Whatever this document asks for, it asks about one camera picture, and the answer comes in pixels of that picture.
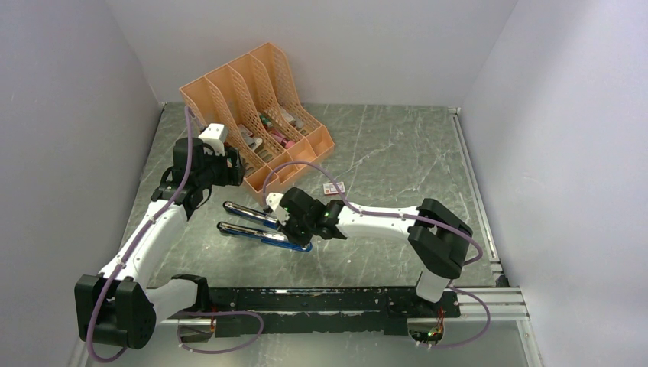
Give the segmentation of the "green capped marker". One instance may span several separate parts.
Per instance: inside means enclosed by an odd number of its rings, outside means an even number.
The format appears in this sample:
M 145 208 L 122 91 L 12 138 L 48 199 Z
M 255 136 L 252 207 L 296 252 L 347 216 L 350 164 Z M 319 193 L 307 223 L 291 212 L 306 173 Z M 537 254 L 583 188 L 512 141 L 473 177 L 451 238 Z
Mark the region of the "green capped marker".
M 271 128 L 272 127 L 272 122 L 263 114 L 259 115 L 261 122 L 266 128 Z

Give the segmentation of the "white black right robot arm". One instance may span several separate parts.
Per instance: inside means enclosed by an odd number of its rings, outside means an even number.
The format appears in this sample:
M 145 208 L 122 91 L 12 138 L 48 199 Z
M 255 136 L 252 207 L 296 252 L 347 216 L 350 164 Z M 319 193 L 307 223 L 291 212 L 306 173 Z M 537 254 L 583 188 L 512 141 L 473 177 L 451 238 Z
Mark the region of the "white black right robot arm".
M 473 235 L 467 223 L 434 199 L 418 206 L 379 208 L 343 200 L 322 203 L 292 187 L 286 193 L 269 193 L 266 204 L 294 244 L 307 245 L 313 237 L 366 237 L 410 245 L 424 265 L 412 297 L 413 309 L 423 317 L 441 307 L 446 286 L 461 276 Z

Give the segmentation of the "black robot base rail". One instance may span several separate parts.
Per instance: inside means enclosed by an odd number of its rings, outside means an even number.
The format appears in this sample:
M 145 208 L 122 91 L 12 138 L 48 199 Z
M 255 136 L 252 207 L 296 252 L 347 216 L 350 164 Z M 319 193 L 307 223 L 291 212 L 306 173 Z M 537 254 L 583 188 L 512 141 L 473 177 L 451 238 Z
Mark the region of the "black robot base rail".
M 181 326 L 215 326 L 215 336 L 289 333 L 382 332 L 405 336 L 415 320 L 433 323 L 460 316 L 458 296 L 444 291 L 437 302 L 416 295 L 413 286 L 379 287 L 211 287 L 210 310 L 217 317 L 175 314 Z

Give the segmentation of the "small staple box sleeve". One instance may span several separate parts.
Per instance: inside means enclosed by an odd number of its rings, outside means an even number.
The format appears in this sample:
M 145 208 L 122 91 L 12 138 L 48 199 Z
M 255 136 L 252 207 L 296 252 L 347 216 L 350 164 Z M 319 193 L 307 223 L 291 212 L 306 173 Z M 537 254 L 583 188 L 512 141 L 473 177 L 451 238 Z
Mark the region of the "small staple box sleeve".
M 343 182 L 338 183 L 324 183 L 322 185 L 322 191 L 325 196 L 338 195 L 340 193 L 345 193 L 345 185 Z

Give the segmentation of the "grey white item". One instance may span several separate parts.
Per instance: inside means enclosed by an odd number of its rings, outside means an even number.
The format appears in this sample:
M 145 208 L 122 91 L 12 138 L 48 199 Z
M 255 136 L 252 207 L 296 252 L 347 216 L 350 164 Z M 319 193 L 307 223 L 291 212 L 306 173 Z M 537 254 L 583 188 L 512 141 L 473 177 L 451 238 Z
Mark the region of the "grey white item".
M 289 112 L 287 112 L 287 111 L 285 111 L 283 109 L 281 109 L 280 112 L 281 112 L 281 115 L 282 115 L 283 119 L 286 122 L 288 122 L 290 125 L 292 125 L 294 128 L 303 129 L 304 123 L 301 120 L 299 120 L 298 118 L 292 116 Z

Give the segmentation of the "grey white stapler remover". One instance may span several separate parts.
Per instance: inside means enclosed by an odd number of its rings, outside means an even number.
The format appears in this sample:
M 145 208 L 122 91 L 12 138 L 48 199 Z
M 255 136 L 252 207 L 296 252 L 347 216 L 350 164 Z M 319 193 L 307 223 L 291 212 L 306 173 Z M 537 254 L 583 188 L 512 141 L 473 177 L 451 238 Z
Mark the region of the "grey white stapler remover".
M 246 145 L 252 150 L 256 151 L 263 144 L 263 139 L 254 135 L 251 130 L 249 130 L 244 125 L 239 125 L 238 130 L 241 134 L 242 139 Z

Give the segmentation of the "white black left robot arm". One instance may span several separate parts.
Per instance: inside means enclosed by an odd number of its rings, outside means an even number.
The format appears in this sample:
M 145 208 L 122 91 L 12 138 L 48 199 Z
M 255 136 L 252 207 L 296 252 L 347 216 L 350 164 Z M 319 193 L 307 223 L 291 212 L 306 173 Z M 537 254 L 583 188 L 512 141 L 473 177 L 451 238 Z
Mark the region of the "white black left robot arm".
M 177 274 L 160 287 L 147 286 L 212 188 L 237 187 L 244 175 L 237 148 L 200 138 L 176 141 L 173 163 L 129 240 L 98 274 L 83 275 L 75 284 L 82 341 L 141 349 L 159 322 L 181 311 L 200 318 L 211 310 L 212 297 L 202 276 Z

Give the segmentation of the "orange plastic file organizer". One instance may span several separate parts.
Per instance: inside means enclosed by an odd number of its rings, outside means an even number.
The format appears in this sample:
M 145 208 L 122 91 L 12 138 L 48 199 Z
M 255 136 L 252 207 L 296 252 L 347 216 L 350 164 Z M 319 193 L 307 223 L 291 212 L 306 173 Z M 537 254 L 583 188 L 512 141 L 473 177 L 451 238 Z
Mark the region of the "orange plastic file organizer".
M 181 86 L 180 95 L 192 109 L 200 125 L 223 124 L 226 142 L 238 148 L 245 166 L 243 187 L 257 202 L 262 193 L 281 192 L 296 183 L 310 163 L 322 163 L 335 148 L 327 127 L 300 102 L 287 55 L 267 42 L 246 54 Z M 280 110 L 304 123 L 303 129 L 286 122 Z M 265 115 L 272 127 L 296 144 L 282 147 L 268 133 L 259 117 Z M 244 125 L 263 139 L 252 151 L 238 130 Z

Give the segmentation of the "pink marker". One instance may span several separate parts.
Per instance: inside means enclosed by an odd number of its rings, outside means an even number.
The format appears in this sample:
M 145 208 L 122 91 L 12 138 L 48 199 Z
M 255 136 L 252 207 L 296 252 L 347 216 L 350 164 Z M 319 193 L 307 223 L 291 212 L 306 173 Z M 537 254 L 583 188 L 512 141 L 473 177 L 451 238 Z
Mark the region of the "pink marker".
M 275 141 L 277 141 L 282 147 L 286 149 L 291 148 L 296 144 L 294 140 L 289 139 L 285 134 L 275 128 L 270 128 L 268 130 L 268 133 Z

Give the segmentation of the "blue metal stapler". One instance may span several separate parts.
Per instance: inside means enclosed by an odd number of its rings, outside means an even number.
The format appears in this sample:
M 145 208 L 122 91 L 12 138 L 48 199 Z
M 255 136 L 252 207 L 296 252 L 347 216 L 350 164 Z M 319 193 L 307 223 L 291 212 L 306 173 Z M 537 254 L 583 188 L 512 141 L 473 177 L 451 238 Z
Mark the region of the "blue metal stapler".
M 253 222 L 258 222 L 266 227 L 266 229 L 259 229 L 221 221 L 218 222 L 217 229 L 223 235 L 256 239 L 266 245 L 272 245 L 297 252 L 310 252 L 313 249 L 313 244 L 311 242 L 308 245 L 298 245 L 290 242 L 283 233 L 278 232 L 278 219 L 268 213 L 242 206 L 228 200 L 223 202 L 222 207 L 227 213 L 240 216 Z

